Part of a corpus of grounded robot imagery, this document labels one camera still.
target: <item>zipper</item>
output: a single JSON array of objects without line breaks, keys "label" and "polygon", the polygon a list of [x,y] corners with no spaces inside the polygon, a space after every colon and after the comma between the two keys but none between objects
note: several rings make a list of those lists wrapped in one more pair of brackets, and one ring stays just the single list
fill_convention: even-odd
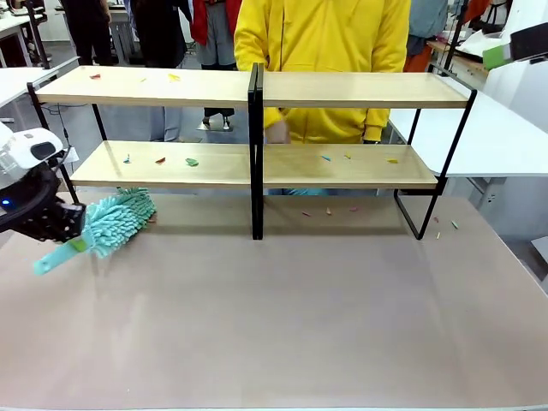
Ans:
[{"label": "zipper", "polygon": [[[318,50],[316,51],[316,59],[314,60],[314,71],[318,71],[319,53],[322,51],[321,45],[324,43],[324,37],[325,37],[325,20],[327,19],[327,9],[331,5],[331,0],[326,0],[326,1],[324,0],[322,4],[324,7],[324,17],[322,19],[322,25],[321,25],[322,33],[319,39],[319,47],[318,47]],[[309,115],[307,113],[307,115],[305,116],[305,131],[302,135],[302,144],[307,143],[308,117]]]}]

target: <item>black pants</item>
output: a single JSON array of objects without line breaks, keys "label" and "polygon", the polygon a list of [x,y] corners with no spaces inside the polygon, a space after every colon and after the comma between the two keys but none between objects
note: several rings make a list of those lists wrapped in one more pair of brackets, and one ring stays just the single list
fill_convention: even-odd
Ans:
[{"label": "black pants", "polygon": [[93,65],[92,48],[95,51],[97,63],[102,66],[111,66],[113,64],[112,54],[110,53],[109,23],[107,21],[102,21],[102,19],[71,19],[68,17],[67,22],[81,65]]},{"label": "black pants", "polygon": [[[222,71],[234,71],[236,70],[235,64],[229,64],[228,66],[222,66],[221,64],[202,64],[202,70],[222,70]],[[211,117],[216,114],[221,114],[224,117],[230,117],[234,115],[234,109],[212,109],[209,107],[204,108],[204,116]]]}]

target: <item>gray shorts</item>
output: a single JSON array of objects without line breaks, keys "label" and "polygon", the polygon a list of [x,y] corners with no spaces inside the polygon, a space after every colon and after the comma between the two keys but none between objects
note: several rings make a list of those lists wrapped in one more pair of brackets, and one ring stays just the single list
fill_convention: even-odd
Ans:
[{"label": "gray shorts", "polygon": [[207,4],[207,45],[196,45],[198,62],[205,66],[228,66],[234,59],[234,39],[229,29],[225,3]]}]

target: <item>yellow jacket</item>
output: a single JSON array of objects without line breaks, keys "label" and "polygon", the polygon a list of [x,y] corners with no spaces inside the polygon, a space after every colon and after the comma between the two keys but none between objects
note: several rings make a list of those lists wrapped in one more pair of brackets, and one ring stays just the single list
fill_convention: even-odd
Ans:
[{"label": "yellow jacket", "polygon": [[[235,31],[240,70],[401,72],[411,0],[243,0]],[[293,142],[379,141],[388,110],[265,110],[265,128],[282,119]]]}]

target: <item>shelf board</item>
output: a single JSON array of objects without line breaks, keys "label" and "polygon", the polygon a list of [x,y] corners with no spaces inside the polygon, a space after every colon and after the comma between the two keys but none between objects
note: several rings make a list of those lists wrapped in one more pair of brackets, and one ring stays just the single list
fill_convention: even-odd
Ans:
[{"label": "shelf board", "polygon": [[[397,164],[390,163],[389,159],[397,160]],[[428,189],[435,188],[437,182],[411,146],[292,144],[265,147],[265,188]]]},{"label": "shelf board", "polygon": [[[93,80],[92,75],[101,78]],[[171,80],[174,74],[180,80]],[[249,73],[82,66],[36,93],[41,103],[247,108]]]},{"label": "shelf board", "polygon": [[456,109],[468,98],[430,73],[265,72],[265,107]]},{"label": "shelf board", "polygon": [[[130,164],[123,161],[129,155]],[[163,164],[156,164],[166,158]],[[186,158],[200,164],[189,167]],[[246,145],[104,141],[72,175],[77,186],[249,188]]]}]

